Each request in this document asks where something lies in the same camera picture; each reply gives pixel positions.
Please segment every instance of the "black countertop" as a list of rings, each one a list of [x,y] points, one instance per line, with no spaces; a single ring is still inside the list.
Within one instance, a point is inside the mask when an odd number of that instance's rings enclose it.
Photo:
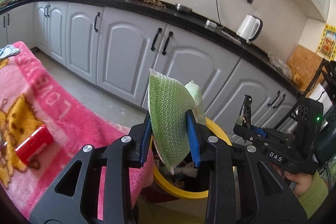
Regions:
[[[286,88],[293,95],[296,95],[297,88],[288,81],[280,71],[274,67],[269,61],[267,54],[255,45],[249,45],[241,37],[237,36],[235,32],[228,28],[222,29],[222,31],[216,29],[211,31],[206,29],[205,23],[206,18],[198,15],[196,13],[190,13],[189,15],[184,15],[175,10],[175,5],[164,3],[166,9],[150,4],[145,4],[135,0],[17,0],[6,7],[0,9],[0,14],[7,12],[15,7],[28,4],[35,1],[68,1],[73,3],[95,5],[100,7],[113,7],[123,10],[128,10],[131,12],[146,15],[158,20],[162,20],[171,25],[180,27],[182,29],[188,30],[195,33],[201,37],[204,37],[221,47],[237,54],[241,58],[250,62],[261,71],[265,72],[280,85]]]

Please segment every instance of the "metal screw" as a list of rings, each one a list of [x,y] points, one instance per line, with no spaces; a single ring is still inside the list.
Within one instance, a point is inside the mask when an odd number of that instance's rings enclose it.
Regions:
[[[249,151],[251,153],[254,153],[255,151],[257,151],[255,146],[253,146],[253,145],[248,145],[246,149],[247,149],[247,151]]]
[[[216,142],[218,142],[218,138],[216,136],[210,136],[208,138],[208,141],[211,142],[211,143],[216,143]]]
[[[128,142],[130,142],[131,140],[132,140],[132,138],[131,138],[130,136],[124,136],[124,137],[121,138],[121,141],[122,141],[123,143],[128,143]]]
[[[84,147],[83,147],[83,151],[85,152],[85,153],[87,153],[87,152],[90,152],[91,150],[92,150],[92,145],[85,145]]]

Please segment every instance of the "pink blanket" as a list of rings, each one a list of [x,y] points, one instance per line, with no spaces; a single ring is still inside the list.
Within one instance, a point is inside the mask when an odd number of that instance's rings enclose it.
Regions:
[[[5,149],[7,153],[2,152],[2,156],[0,153],[2,184],[16,207],[29,218],[46,188],[84,145],[92,144],[96,148],[109,145],[127,135],[129,128],[107,122],[88,110],[48,74],[23,42],[16,42],[14,46],[21,52],[0,61],[2,139],[7,133],[11,140],[5,140],[12,141],[15,148],[41,123],[54,138],[54,142],[37,157],[37,169],[25,168],[21,162],[15,162],[8,147]],[[130,169],[133,206],[141,189],[152,183],[153,164],[153,155],[149,151],[144,168]],[[99,219],[102,219],[104,179],[105,173],[102,172]]]

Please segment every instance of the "metal bowl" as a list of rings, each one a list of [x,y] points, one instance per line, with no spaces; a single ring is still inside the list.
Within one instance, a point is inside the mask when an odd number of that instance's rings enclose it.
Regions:
[[[175,4],[175,9],[182,14],[189,14],[192,11],[191,8],[189,8],[187,6],[183,6],[180,3]]]

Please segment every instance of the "colorful poster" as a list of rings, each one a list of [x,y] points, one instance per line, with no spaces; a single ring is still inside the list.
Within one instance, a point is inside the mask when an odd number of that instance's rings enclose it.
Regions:
[[[336,56],[336,27],[326,24],[316,53],[331,61]]]

